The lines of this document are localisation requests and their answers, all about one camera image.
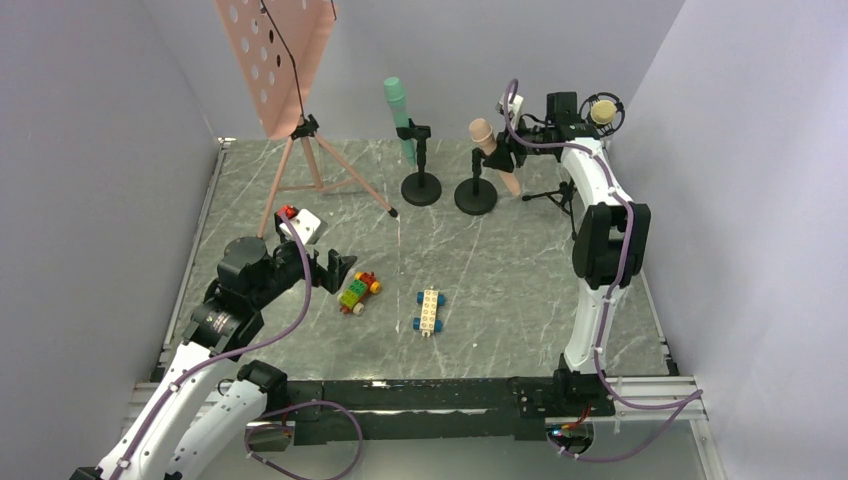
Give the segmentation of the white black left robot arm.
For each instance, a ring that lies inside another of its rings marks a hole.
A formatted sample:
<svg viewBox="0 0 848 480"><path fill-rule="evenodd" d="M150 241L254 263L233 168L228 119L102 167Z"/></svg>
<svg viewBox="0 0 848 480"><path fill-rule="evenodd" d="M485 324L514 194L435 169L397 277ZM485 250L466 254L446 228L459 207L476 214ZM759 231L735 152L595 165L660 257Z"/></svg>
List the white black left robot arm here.
<svg viewBox="0 0 848 480"><path fill-rule="evenodd" d="M153 396L113 449L73 478L198 478L250 421L288 403L284 372L238 364L258 347L263 308L298 282L336 293L356 261L330 250L322 267L296 238L274 251L257 237L231 241Z"/></svg>

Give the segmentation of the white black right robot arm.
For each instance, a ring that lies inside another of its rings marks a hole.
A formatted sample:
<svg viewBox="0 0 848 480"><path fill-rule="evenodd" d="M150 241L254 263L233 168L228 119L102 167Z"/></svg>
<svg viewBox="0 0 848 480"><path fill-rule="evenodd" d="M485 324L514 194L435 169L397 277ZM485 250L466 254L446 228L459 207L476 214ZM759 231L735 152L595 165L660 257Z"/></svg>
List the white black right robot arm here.
<svg viewBox="0 0 848 480"><path fill-rule="evenodd" d="M528 156L552 155L565 168L568 181L545 196L570 219L572 265L581 284L575 324L554 384L570 400L605 398L612 393L606 380L608 329L620 298L641 272L652 218L648 205L624 191L605 152L605 140L625 123L625 105L609 92L583 102L571 91L552 92L544 118L528 126L523 102L512 83L497 103L502 132L484 119L470 123L476 145L472 176L456 187L454 203L472 216L494 209L498 196L494 185L482 179L484 168L497 171L524 201L532 197L522 193L514 172Z"/></svg>

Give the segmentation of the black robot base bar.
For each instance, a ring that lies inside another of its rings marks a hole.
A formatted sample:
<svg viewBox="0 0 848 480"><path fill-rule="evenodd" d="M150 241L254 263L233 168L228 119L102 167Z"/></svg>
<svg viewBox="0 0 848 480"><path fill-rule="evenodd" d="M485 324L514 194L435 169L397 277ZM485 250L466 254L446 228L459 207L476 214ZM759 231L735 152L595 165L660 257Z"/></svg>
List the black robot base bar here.
<svg viewBox="0 0 848 480"><path fill-rule="evenodd" d="M551 377L288 381L267 411L286 420L297 446L335 441L511 437L606 420L615 406L596 378Z"/></svg>

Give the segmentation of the pink microphone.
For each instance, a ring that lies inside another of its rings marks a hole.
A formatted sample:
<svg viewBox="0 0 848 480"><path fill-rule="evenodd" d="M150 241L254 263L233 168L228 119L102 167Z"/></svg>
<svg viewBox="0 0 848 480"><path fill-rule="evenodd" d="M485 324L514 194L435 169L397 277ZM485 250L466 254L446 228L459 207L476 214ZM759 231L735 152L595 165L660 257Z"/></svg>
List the pink microphone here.
<svg viewBox="0 0 848 480"><path fill-rule="evenodd" d="M469 134L472 141L482 150L485 158L489 158L497 148L497 140L491 124L483 119L477 118L469 124ZM505 187L512 196L521 194L521 185L517 176L512 172L506 172L494 168L498 172Z"/></svg>

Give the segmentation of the teal green microphone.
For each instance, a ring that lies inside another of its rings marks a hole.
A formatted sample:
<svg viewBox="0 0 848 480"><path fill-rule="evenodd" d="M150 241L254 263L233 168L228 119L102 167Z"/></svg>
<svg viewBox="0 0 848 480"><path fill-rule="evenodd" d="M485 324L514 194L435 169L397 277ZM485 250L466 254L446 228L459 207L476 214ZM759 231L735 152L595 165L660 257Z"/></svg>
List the teal green microphone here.
<svg viewBox="0 0 848 480"><path fill-rule="evenodd" d="M398 77L388 77L383 82L385 100L392 114L396 129L410 127L410 115L407 111L406 89ZM401 148L404 158L410 166L416 165L415 144L411 139L402 139Z"/></svg>

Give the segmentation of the yellow cream microphone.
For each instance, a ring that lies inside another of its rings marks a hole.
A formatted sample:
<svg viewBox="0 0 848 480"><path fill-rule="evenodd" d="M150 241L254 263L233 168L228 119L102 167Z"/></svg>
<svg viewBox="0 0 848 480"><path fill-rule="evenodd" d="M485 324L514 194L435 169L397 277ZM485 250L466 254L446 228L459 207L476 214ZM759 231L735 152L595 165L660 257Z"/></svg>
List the yellow cream microphone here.
<svg viewBox="0 0 848 480"><path fill-rule="evenodd" d="M617 115L618 108L611 100L598 100L589 110L589 118L598 126L605 126L613 122Z"/></svg>

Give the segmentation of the black round-base mic stand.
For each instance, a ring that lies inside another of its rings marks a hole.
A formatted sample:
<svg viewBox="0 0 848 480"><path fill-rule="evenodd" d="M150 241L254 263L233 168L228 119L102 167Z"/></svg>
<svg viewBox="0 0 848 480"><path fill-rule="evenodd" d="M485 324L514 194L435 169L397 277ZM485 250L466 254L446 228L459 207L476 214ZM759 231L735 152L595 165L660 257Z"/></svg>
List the black round-base mic stand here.
<svg viewBox="0 0 848 480"><path fill-rule="evenodd" d="M418 125L412 119L407 127L397 127L396 133L401 140L410 140L415 144L415 165L417 171L408 175L400 186L403 199L418 207L429 206L437 202L442 194L439 179L426 171L427 141L431 138L431 127Z"/></svg>

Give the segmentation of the black shock-mount tripod stand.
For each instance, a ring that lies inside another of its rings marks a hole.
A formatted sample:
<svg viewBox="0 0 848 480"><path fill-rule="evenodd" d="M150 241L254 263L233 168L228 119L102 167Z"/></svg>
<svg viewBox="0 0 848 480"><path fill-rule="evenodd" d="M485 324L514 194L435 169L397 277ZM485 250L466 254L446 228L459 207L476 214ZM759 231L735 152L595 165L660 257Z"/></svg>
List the black shock-mount tripod stand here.
<svg viewBox="0 0 848 480"><path fill-rule="evenodd" d="M624 124L625 106L617 95L609 92L595 93L593 95L588 96L581 103L579 108L576 107L576 98L577 95L575 92L556 92L549 93L547 95L546 118L544 121L539 119L538 120L550 124L548 132L553 132L555 127L558 125L557 120L560 118L565 118L566 116L568 116L571 120L571 127L586 126L596 139L601 140L612 136ZM589 110L595 102L602 99L613 101L618 108L618 112L612 123L605 126L598 126L594 124L589 118ZM531 114L529 114L529 117L532 120L537 119ZM550 201L552 201L570 219L571 239L575 240L577 238L577 231L573 215L573 199L576 193L577 189L575 187L575 182L573 179L570 179L568 182L560 182L558 190L543 192L539 194L523 195L521 199L523 201L529 201L540 197L546 197Z"/></svg>

